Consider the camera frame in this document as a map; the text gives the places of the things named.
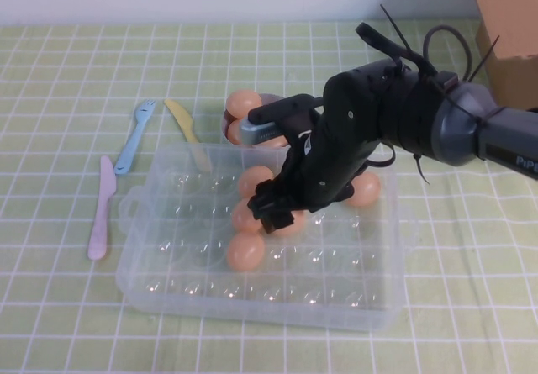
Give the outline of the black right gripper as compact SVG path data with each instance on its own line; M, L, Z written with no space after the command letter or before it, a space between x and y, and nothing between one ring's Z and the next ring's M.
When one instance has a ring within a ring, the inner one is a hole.
M298 94L269 104L291 148L281 172L258 183L247 203L267 234L292 226L292 211L351 196L351 180L382 139L382 97L398 77L398 63L376 61L331 77L322 98Z

